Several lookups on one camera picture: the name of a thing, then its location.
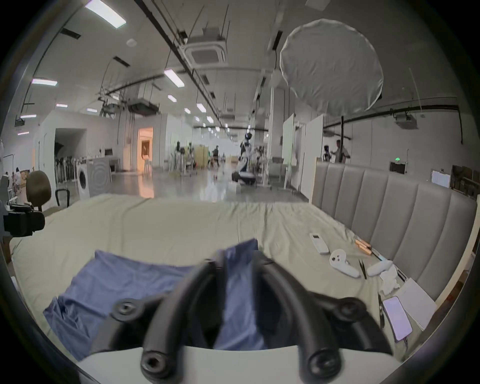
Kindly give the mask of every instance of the phone screen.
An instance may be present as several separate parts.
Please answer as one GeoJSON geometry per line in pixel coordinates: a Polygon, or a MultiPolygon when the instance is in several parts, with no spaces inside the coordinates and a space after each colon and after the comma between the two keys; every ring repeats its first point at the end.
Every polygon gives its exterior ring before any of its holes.
{"type": "Polygon", "coordinates": [[[384,300],[383,305],[388,321],[392,326],[395,340],[400,341],[410,335],[413,329],[398,297],[393,296],[384,300]]]}

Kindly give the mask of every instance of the ceiling air conditioner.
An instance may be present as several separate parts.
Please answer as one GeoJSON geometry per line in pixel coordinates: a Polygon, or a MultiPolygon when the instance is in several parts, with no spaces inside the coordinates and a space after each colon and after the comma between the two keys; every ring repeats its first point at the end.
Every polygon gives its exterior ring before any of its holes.
{"type": "Polygon", "coordinates": [[[415,118],[407,113],[395,115],[395,124],[401,129],[418,129],[415,118]]]}
{"type": "Polygon", "coordinates": [[[15,128],[23,127],[24,125],[25,125],[25,120],[23,120],[23,119],[16,119],[15,120],[15,128]]]}
{"type": "Polygon", "coordinates": [[[203,28],[202,36],[192,36],[180,51],[192,68],[228,65],[227,42],[218,28],[203,28]]]}
{"type": "Polygon", "coordinates": [[[233,113],[225,113],[222,115],[223,120],[235,121],[235,115],[233,113]]]}
{"type": "Polygon", "coordinates": [[[151,116],[158,113],[158,107],[145,99],[129,101],[127,107],[131,113],[137,113],[142,116],[151,116]]]}

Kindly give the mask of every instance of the white paper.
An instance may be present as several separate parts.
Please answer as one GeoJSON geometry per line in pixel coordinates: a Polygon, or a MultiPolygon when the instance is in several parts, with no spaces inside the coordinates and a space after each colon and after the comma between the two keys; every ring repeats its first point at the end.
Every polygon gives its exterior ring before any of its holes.
{"type": "Polygon", "coordinates": [[[435,302],[415,282],[409,278],[395,294],[402,303],[405,311],[415,320],[423,331],[437,310],[435,302]]]}

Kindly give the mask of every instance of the blue cloth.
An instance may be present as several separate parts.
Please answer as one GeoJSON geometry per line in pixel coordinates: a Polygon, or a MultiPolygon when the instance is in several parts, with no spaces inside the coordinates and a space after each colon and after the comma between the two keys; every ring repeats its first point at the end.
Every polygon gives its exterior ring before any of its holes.
{"type": "MultiPolygon", "coordinates": [[[[257,249],[257,240],[253,239],[225,251],[226,303],[215,349],[266,349],[256,327],[252,293],[252,251],[257,249]]],[[[88,356],[102,322],[117,301],[172,291],[192,268],[146,264],[95,251],[94,259],[43,314],[65,348],[82,360],[88,356]]]]}

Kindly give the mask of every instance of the bed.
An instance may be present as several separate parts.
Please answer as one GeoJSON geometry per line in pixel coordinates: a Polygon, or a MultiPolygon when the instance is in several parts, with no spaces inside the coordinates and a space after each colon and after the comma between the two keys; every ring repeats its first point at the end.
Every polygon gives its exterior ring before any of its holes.
{"type": "MultiPolygon", "coordinates": [[[[352,265],[366,268],[376,259],[361,253],[354,234],[309,203],[206,203],[101,195],[46,218],[45,229],[11,241],[12,260],[24,301],[53,343],[71,359],[50,329],[43,310],[63,293],[96,249],[133,260],[196,264],[217,249],[256,238],[259,248],[288,269],[308,290],[363,300],[380,322],[379,277],[352,279],[334,270],[315,250],[309,234],[321,233],[330,250],[344,249],[352,265]]],[[[397,359],[406,356],[388,322],[385,333],[397,359]]],[[[409,345],[420,334],[414,332],[409,345]]]]}

